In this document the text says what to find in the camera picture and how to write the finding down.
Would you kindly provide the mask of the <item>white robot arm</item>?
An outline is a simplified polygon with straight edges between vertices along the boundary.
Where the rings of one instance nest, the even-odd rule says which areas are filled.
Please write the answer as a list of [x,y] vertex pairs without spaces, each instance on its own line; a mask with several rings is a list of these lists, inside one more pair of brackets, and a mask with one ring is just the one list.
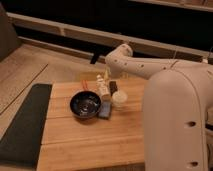
[[113,74],[147,80],[142,97],[146,171],[213,171],[213,65],[135,58],[121,44],[107,54]]

